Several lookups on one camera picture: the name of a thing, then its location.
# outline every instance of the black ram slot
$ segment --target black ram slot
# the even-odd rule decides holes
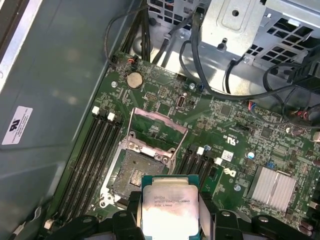
[[[109,162],[110,155],[112,153],[113,146],[115,145],[116,139],[119,135],[121,126],[119,123],[116,123],[115,126],[112,127],[112,133],[109,135],[108,141],[105,144],[102,155],[100,156],[100,165],[97,166],[97,170],[95,176],[93,176],[91,185],[87,188],[87,195],[85,200],[82,202],[82,205],[79,208],[78,214],[75,217],[85,215],[89,208],[89,204],[94,197],[94,194],[97,190],[99,180],[102,177],[103,171]]]
[[[69,195],[66,199],[65,204],[63,205],[64,207],[62,208],[62,211],[59,213],[61,220],[64,222],[67,219],[68,213],[73,208],[76,199],[78,199],[77,196],[79,194],[79,189],[81,188],[83,177],[85,176],[87,170],[89,169],[89,166],[92,163],[92,155],[94,154],[94,151],[98,146],[99,141],[101,140],[101,135],[106,123],[102,120],[100,120],[100,122],[101,123],[99,124],[97,131],[95,131],[94,136],[92,137],[92,144],[89,144],[88,149],[85,151],[82,159],[80,160],[82,164],[76,171],[75,179],[73,179],[73,184],[71,186]]]
[[[201,189],[205,183],[206,178],[210,175],[210,172],[213,168],[213,159],[209,158],[204,162],[204,165],[201,169],[201,172],[199,173],[199,189]]]
[[[100,156],[102,155],[104,146],[108,141],[108,136],[110,135],[111,130],[112,125],[106,123],[100,135],[99,141],[96,144],[91,157],[87,161],[89,164],[87,165],[86,172],[84,173],[81,184],[79,185],[77,195],[75,196],[74,201],[72,203],[72,208],[67,212],[67,221],[75,217],[75,215],[78,212],[78,209],[80,208],[84,200],[87,187],[90,184],[90,181],[92,180],[92,175],[94,174],[97,168],[97,164],[99,163]]]
[[[99,124],[100,124],[100,120],[95,118],[90,125],[90,128],[89,128],[87,135],[85,136],[83,147],[81,148],[81,152],[75,161],[74,169],[73,169],[72,173],[69,175],[69,178],[67,181],[67,186],[65,187],[65,189],[63,191],[63,197],[60,199],[59,207],[57,209],[58,215],[62,211],[63,205],[64,205],[64,203],[66,203],[67,197],[70,194],[70,190],[71,190],[72,184],[74,183],[74,178],[76,176],[77,170],[79,169],[79,167],[81,165],[80,160],[83,158],[83,155],[88,150],[88,146],[89,146],[90,142],[92,141],[94,133],[96,132]]]

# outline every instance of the black cable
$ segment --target black cable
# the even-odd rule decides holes
[[[146,25],[145,25],[145,10],[142,11],[141,21],[141,59],[146,61]]]
[[[121,19],[125,16],[128,16],[128,15],[131,15],[131,14],[136,14],[144,9],[148,8],[148,5],[144,5],[144,6],[141,6],[135,10],[132,10],[132,11],[129,11],[129,12],[126,12],[126,13],[122,13],[118,16],[115,16],[111,19],[111,21],[108,23],[108,26],[106,27],[106,31],[105,31],[105,35],[104,35],[104,55],[107,59],[107,61],[109,62],[110,65],[114,66],[114,67],[119,67],[119,66],[122,66],[123,64],[126,64],[125,63],[119,63],[119,64],[116,64],[115,62],[112,62],[111,60],[111,56],[109,55],[109,51],[108,51],[108,38],[109,38],[109,32],[110,32],[110,29],[112,27],[112,24],[114,24],[115,21],[117,21],[118,19]]]
[[[180,65],[181,65],[181,68],[183,69],[184,73],[186,74],[186,77],[189,78],[189,79],[197,79],[195,76],[193,76],[191,74],[191,72],[189,72],[189,70],[187,69],[183,59],[182,59],[182,55],[184,54],[184,51],[186,49],[186,45],[187,44],[191,44],[191,41],[190,40],[187,40],[187,41],[184,41],[181,45],[181,48],[180,48],[180,52],[179,52],[179,62],[180,62]]]
[[[272,91],[273,89],[271,88],[269,81],[268,81],[268,74],[273,70],[273,69],[277,69],[279,67],[298,67],[299,64],[297,63],[290,63],[290,62],[284,62],[284,63],[279,63],[277,65],[274,65],[272,67],[270,67],[267,71],[265,71],[265,73],[263,74],[263,78],[262,78],[262,82],[263,82],[263,87],[267,92]],[[272,97],[275,98],[275,100],[277,102],[279,102],[281,108],[284,105],[284,101],[281,99],[281,97],[277,94],[272,95]]]
[[[286,114],[286,108],[287,108],[287,104],[289,102],[289,99],[292,97],[292,95],[296,92],[298,88],[294,88],[289,94],[288,96],[285,98],[284,102],[283,102],[283,107],[282,107],[282,116],[284,117],[285,120],[287,120],[289,123],[298,126],[300,128],[308,128],[308,129],[320,129],[320,125],[316,125],[316,126],[312,126],[312,125],[304,125],[301,123],[298,123],[296,121],[293,121],[292,119],[290,119]]]
[[[200,77],[200,80],[202,81],[202,84],[205,86],[207,91],[210,94],[212,94],[214,97],[223,99],[223,100],[253,100],[253,99],[265,98],[273,94],[278,94],[278,93],[295,88],[294,85],[289,85],[289,86],[284,86],[270,92],[264,92],[264,93],[254,94],[254,95],[227,95],[227,94],[219,93],[213,90],[207,81],[207,78],[205,76],[204,70],[201,65],[200,57],[199,57],[198,40],[199,40],[200,24],[201,24],[201,16],[199,13],[196,13],[194,15],[194,18],[192,21],[192,28],[191,28],[191,48],[192,48],[193,62],[195,65],[195,69]]]
[[[149,26],[149,12],[148,9],[143,11],[143,22],[145,28],[145,60],[150,62],[151,56],[151,37],[150,37],[150,26]]]
[[[241,63],[243,61],[243,59],[245,58],[245,55],[243,55],[242,57],[240,57],[240,59],[238,61],[236,60],[231,60],[228,69],[225,72],[225,80],[224,80],[224,84],[225,84],[225,91],[228,94],[231,94],[230,91],[230,86],[229,86],[229,77],[230,74],[232,72],[232,70],[234,69],[235,66],[237,66],[239,63]]]
[[[173,35],[173,33],[179,29],[182,29],[184,26],[186,26],[187,24],[189,24],[192,20],[192,14],[190,14],[185,20],[183,20],[182,22],[180,22],[178,25],[175,25],[168,33],[168,35],[170,35],[170,37]],[[161,59],[162,55],[164,54],[164,52],[166,51],[167,46],[169,45],[169,39],[165,38],[162,42],[162,45],[159,49],[159,52],[155,55],[154,59],[152,60],[153,64],[158,64],[159,60]]]

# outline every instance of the white label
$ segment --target white label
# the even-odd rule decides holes
[[[234,153],[233,152],[230,152],[230,151],[227,151],[227,150],[223,150],[223,153],[222,153],[222,156],[221,156],[221,158],[223,160],[231,162],[233,157],[234,157]]]
[[[2,145],[18,144],[24,133],[33,108],[18,106],[6,131]]]

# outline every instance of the silver heatsink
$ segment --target silver heatsink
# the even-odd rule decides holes
[[[285,212],[293,194],[296,180],[280,172],[259,166],[248,197]]]

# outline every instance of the capacitor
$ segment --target capacitor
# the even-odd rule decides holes
[[[255,153],[252,152],[252,151],[246,152],[244,155],[245,155],[245,157],[246,157],[247,159],[254,159],[254,158],[255,158]]]
[[[304,228],[303,226],[299,226],[299,231],[309,237],[312,235],[312,231],[309,231],[308,229]]]
[[[141,88],[144,80],[140,73],[132,72],[126,77],[126,83],[128,84],[129,88],[136,90]]]
[[[302,227],[304,227],[305,229],[309,230],[309,231],[312,231],[312,230],[314,229],[314,226],[312,226],[310,223],[308,223],[308,222],[306,222],[306,221],[304,221],[304,220],[302,220],[302,221],[300,222],[300,225],[301,225]]]
[[[318,158],[317,160],[316,160],[316,159],[313,160],[313,161],[312,161],[312,164],[313,164],[314,166],[316,166],[316,167],[320,167],[320,159]]]

